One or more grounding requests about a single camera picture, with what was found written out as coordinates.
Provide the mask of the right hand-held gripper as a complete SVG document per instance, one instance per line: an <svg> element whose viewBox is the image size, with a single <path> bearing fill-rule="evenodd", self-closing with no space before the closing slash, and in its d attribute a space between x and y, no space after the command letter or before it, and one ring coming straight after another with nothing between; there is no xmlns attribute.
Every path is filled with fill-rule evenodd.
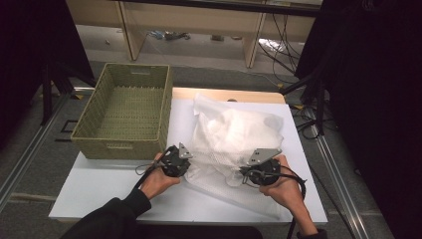
<svg viewBox="0 0 422 239"><path fill-rule="evenodd" d="M243 182L250 180L252 183L267 186L275 183L281 170L280 163L275 156L281 151L277 148L257 148L254 150L246 166L241 166L239 171L244 176Z"/></svg>

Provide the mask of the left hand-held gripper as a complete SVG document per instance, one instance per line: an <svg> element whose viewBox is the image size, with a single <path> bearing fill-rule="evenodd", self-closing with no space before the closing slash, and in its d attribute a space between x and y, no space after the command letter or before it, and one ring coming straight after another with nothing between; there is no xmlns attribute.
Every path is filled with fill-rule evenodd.
<svg viewBox="0 0 422 239"><path fill-rule="evenodd" d="M178 146L170 146L161 158L164 174L170 177L183 176L190 167L192 157L192 153L182 142Z"/></svg>

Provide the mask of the white mesh laundry bag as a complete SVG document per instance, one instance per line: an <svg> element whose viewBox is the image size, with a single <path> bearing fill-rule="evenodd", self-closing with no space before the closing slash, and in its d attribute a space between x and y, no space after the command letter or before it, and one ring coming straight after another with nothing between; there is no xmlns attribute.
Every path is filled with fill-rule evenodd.
<svg viewBox="0 0 422 239"><path fill-rule="evenodd" d="M273 114L236 110L227 103L196 95L196 125L188 148L193 154L186 180L241 207L280 218L282 207L245 183L239 169L257 148L280 149L284 120Z"/></svg>

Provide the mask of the green woven basket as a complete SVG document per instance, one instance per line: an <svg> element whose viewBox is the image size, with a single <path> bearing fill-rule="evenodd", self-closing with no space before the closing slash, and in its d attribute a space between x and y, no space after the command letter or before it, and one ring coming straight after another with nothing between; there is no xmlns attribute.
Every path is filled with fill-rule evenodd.
<svg viewBox="0 0 422 239"><path fill-rule="evenodd" d="M107 63L73 133L88 159L152 159L165 150L173 81L165 65Z"/></svg>

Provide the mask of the person's left hand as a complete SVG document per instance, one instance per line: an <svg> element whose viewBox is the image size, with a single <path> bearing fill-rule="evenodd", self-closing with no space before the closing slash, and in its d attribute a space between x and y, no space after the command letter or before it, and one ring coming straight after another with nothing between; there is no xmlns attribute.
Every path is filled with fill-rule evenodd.
<svg viewBox="0 0 422 239"><path fill-rule="evenodd" d="M145 194L148 199L163 193L169 187L179 184L179 177L167 176L161 167L153 169L138 189Z"/></svg>

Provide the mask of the person's right hand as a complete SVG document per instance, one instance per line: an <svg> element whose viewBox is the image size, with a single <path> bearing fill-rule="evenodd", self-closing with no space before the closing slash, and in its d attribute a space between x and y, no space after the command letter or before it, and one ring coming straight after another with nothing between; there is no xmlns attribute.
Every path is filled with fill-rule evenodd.
<svg viewBox="0 0 422 239"><path fill-rule="evenodd" d="M276 156L276 160L281 165L281 174L283 176L271 185L260 186L259 191L265 196L270 196L291 212L294 212L304 206L304 198L298 182L293 179L294 175L290 170L287 158L283 154L280 154Z"/></svg>

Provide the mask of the black metal stand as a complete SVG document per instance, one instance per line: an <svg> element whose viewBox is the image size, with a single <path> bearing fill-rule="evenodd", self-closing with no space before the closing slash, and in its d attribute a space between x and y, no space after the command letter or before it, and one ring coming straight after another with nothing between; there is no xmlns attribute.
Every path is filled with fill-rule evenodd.
<svg viewBox="0 0 422 239"><path fill-rule="evenodd" d="M75 90L70 78L77 78L91 87L96 85L93 74L84 74L63 62L51 62L44 66L41 71L43 96L43 119L41 125L45 125L53 115L52 86L58 89L60 95L68 95Z"/></svg>
<svg viewBox="0 0 422 239"><path fill-rule="evenodd" d="M292 85L279 89L281 95L287 95L294 90L304 87L304 92L301 95L301 102L304 105L310 105L316 101L316 118L313 124L316 126L316 135L324 135L323 131L323 107L324 107L324 82L314 74L310 74Z"/></svg>

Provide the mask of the black curtain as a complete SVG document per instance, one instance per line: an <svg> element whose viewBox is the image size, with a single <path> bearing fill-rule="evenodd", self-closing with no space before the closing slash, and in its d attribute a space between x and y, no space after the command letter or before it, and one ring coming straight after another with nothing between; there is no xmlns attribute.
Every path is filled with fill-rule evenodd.
<svg viewBox="0 0 422 239"><path fill-rule="evenodd" d="M0 148L47 82L96 84L66 0L0 0Z"/></svg>
<svg viewBox="0 0 422 239"><path fill-rule="evenodd" d="M422 0L322 0L298 77L342 35L322 78L395 239L422 239Z"/></svg>

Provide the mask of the beige wooden shelf unit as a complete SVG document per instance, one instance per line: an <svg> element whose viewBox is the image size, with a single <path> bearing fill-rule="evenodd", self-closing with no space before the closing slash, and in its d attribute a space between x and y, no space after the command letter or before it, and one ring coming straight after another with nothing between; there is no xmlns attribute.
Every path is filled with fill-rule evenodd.
<svg viewBox="0 0 422 239"><path fill-rule="evenodd" d="M66 0L77 25L120 27L131 60L136 60L148 30L240 37L246 66L254 65L258 40L277 39L285 29L291 42L305 42L313 17L130 3Z"/></svg>

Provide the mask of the metal floor rail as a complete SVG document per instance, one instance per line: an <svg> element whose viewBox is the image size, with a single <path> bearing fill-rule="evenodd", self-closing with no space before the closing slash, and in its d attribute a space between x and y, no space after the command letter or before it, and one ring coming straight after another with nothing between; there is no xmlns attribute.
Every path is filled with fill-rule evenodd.
<svg viewBox="0 0 422 239"><path fill-rule="evenodd" d="M365 213L372 208L368 191L355 172L347 150L335 138L320 135L316 145L355 239L372 239Z"/></svg>
<svg viewBox="0 0 422 239"><path fill-rule="evenodd" d="M54 201L79 150L71 143L89 95L53 97L53 113L43 119L43 99L36 94L0 149L0 205L13 201Z"/></svg>

